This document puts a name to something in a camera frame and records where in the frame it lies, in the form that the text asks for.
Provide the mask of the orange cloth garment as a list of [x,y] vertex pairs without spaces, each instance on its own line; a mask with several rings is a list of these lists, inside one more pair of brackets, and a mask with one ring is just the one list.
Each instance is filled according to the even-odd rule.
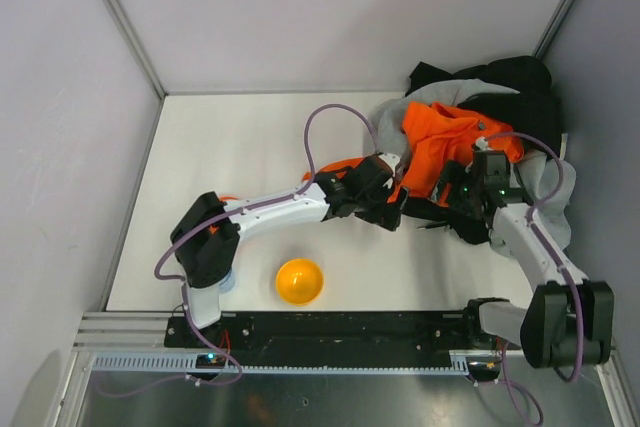
[[418,198],[428,197],[448,161],[462,166],[472,162],[472,146],[480,138],[487,139],[491,148],[504,152],[512,163],[520,161],[525,153],[519,140],[493,138],[511,132],[510,124],[479,112],[438,102],[411,101],[400,109],[399,116],[400,126],[391,129],[392,137],[400,141],[399,146],[383,141],[382,127],[364,121],[375,149],[408,157],[402,179],[392,185],[389,202],[395,201],[403,188]]

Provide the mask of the grey sweatshirt cloth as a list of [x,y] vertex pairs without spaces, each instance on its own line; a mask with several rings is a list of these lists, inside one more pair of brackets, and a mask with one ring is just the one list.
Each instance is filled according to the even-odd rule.
[[[460,107],[469,100],[478,100],[482,96],[495,96],[505,100],[518,92],[512,88],[473,80],[447,80],[419,88],[405,98],[391,99],[376,107],[369,117],[371,124],[383,128],[383,141],[400,145],[391,134],[393,127],[400,126],[400,109],[413,101],[442,101],[445,105]],[[571,241],[571,227],[565,216],[565,208],[570,202],[576,182],[576,171],[568,162],[562,161],[556,166],[552,160],[546,160],[539,151],[527,154],[511,176],[511,183],[522,185],[535,200],[550,194],[554,188],[559,191],[539,208],[542,224],[551,234],[560,248],[565,249]],[[473,245],[488,242],[491,248],[506,257],[511,255],[506,244],[499,236],[489,233],[478,223],[464,218],[451,222],[457,228],[457,236]]]

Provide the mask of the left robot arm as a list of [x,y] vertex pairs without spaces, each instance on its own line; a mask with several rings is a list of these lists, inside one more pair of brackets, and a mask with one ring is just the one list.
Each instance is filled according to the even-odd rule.
[[408,191],[396,188],[401,158],[377,153],[354,167],[318,172],[300,186],[256,199],[199,196],[170,235],[169,253],[184,272],[183,298],[192,324],[203,329],[221,318],[221,285],[239,245],[272,230],[355,216],[394,231]]

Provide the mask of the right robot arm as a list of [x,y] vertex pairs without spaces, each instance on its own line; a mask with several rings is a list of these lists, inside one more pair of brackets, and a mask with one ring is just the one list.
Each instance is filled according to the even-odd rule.
[[520,347],[534,368],[604,364],[612,347],[613,291],[570,261],[511,173],[504,152],[476,150],[468,166],[447,161],[432,192],[433,200],[503,240],[533,292],[526,308],[501,298],[471,300],[478,329]]

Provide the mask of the black cloth garment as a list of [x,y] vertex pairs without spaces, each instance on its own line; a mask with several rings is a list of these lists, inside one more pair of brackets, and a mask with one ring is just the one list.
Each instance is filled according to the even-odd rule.
[[[497,134],[493,138],[519,140],[525,149],[520,161],[528,151],[532,150],[534,139],[544,142],[554,153],[560,151],[562,133],[560,104],[551,92],[552,79],[548,69],[533,57],[501,59],[456,73],[449,73],[421,62],[409,76],[409,88],[405,97],[432,83],[473,79],[509,87],[518,92],[516,95],[509,95],[505,100],[495,96],[482,96],[478,100],[464,102],[460,108],[479,112],[510,124],[511,132]],[[426,198],[418,198],[410,194],[401,216],[408,215],[432,223],[444,224],[451,227],[456,234],[458,229],[453,228],[451,222],[467,218],[482,225],[489,232],[483,222],[462,215],[452,210],[447,204],[436,204],[430,196],[431,194]]]

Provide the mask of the yellow plastic bowl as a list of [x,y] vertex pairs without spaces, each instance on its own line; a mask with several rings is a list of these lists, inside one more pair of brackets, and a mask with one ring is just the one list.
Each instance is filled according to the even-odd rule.
[[310,259],[292,259],[279,268],[275,277],[275,288],[285,302],[295,306],[308,305],[322,293],[324,274]]

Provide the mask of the clear blue plastic cup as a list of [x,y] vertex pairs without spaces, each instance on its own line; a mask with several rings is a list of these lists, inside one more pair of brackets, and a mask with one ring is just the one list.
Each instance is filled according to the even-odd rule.
[[228,293],[235,285],[234,271],[231,270],[219,283],[219,291],[221,294]]

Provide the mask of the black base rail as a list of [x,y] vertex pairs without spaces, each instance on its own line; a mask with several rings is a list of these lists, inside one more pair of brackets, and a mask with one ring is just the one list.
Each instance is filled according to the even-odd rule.
[[201,333],[244,367],[450,367],[451,351],[490,345],[463,311],[225,312]]

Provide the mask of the left aluminium frame post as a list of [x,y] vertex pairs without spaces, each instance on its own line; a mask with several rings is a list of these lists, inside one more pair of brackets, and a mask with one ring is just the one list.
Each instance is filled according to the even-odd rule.
[[163,100],[167,95],[166,90],[124,4],[121,0],[102,0],[102,2],[145,80],[156,97]]

